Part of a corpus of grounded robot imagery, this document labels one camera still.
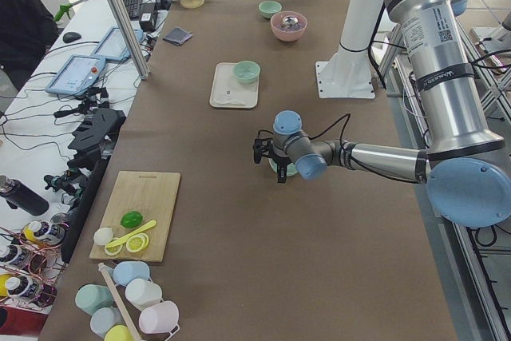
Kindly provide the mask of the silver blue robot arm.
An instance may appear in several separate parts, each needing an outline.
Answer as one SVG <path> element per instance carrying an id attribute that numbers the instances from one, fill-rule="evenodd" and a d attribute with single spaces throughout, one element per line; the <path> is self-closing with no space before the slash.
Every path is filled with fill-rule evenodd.
<path id="1" fill-rule="evenodd" d="M 510 215 L 510 159 L 504 139 L 486 122 L 456 17 L 466 0 L 382 0 L 402 28 L 415 85 L 430 132 L 426 150 L 309 137 L 300 115 L 284 110 L 267 137 L 257 137 L 254 161 L 269 158 L 279 182 L 294 165 L 307 180 L 328 166 L 364 170 L 391 180 L 424 184 L 434 210 L 470 228 Z"/>

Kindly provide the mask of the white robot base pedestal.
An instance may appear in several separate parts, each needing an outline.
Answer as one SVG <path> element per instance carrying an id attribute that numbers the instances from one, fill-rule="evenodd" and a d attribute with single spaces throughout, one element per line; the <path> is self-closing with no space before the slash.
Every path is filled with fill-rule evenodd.
<path id="1" fill-rule="evenodd" d="M 383 0 L 350 0 L 337 53 L 315 63 L 321 98 L 375 97 L 368 53 L 382 5 Z"/>

